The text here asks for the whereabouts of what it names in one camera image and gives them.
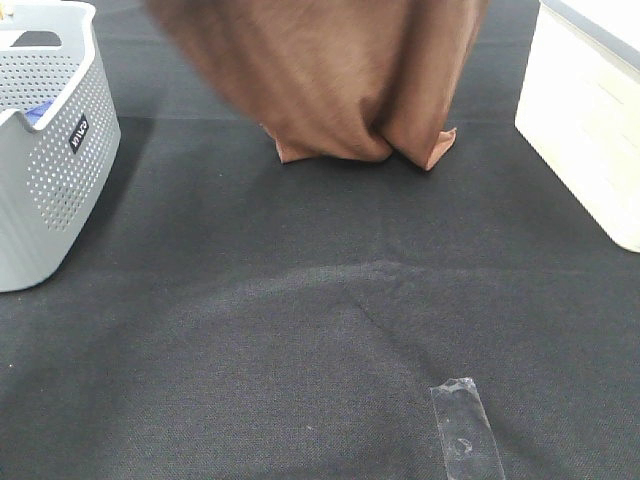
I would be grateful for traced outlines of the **brown towel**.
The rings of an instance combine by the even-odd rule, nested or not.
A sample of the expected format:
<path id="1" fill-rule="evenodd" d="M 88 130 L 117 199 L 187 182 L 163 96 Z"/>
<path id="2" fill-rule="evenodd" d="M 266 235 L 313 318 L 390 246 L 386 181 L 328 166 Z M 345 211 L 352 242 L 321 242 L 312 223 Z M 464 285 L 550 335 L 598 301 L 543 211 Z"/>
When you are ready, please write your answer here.
<path id="1" fill-rule="evenodd" d="M 400 153 L 431 169 L 452 147 L 457 84 L 485 1 L 149 1 L 216 94 L 283 163 Z"/>

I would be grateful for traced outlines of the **black tablecloth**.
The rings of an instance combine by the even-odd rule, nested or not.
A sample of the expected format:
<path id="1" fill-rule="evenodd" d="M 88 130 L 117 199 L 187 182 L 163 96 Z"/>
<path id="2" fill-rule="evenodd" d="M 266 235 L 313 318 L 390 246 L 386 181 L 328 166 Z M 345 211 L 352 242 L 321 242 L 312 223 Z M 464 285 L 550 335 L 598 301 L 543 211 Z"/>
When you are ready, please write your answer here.
<path id="1" fill-rule="evenodd" d="M 138 1 L 94 27 L 122 139 L 65 262 L 1 299 L 5 479 L 442 479 L 475 381 L 510 479 L 639 475 L 639 258 L 514 126 L 494 1 L 431 171 L 282 164 Z"/>

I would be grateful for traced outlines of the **clear tape strip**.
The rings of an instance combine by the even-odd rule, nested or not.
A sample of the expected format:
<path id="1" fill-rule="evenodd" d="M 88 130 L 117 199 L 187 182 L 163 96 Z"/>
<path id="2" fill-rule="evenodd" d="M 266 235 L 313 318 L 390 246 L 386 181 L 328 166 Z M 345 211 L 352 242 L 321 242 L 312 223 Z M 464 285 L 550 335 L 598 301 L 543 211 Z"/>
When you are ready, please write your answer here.
<path id="1" fill-rule="evenodd" d="M 505 480 L 484 406 L 472 378 L 449 379 L 430 389 L 449 480 Z"/>

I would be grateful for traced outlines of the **grey perforated laundry basket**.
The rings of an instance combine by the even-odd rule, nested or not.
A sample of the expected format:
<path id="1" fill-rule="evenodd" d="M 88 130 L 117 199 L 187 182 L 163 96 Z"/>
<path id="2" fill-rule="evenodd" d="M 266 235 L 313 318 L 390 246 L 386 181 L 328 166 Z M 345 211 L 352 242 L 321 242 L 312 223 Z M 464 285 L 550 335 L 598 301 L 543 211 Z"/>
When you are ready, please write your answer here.
<path id="1" fill-rule="evenodd" d="M 86 223 L 121 139 L 81 1 L 1 4 L 1 290 L 48 279 Z M 31 125 L 25 112 L 53 104 Z"/>

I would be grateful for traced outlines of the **white plastic storage box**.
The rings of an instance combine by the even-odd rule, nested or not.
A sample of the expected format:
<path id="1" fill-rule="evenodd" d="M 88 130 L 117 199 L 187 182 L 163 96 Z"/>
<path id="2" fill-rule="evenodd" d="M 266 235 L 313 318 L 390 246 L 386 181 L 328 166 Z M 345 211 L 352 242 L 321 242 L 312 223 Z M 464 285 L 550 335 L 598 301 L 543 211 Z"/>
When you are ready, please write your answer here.
<path id="1" fill-rule="evenodd" d="M 540 2 L 515 126 L 611 240 L 637 252 L 638 2 Z"/>

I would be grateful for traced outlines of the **blue cloth in basket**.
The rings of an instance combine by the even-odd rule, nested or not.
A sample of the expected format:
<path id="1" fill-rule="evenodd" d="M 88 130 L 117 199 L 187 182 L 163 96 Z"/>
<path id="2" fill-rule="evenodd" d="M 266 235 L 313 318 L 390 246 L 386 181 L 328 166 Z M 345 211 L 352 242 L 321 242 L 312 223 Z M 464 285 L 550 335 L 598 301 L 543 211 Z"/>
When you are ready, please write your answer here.
<path id="1" fill-rule="evenodd" d="M 53 104 L 52 100 L 47 100 L 25 112 L 25 117 L 31 125 L 35 125 L 48 111 Z"/>

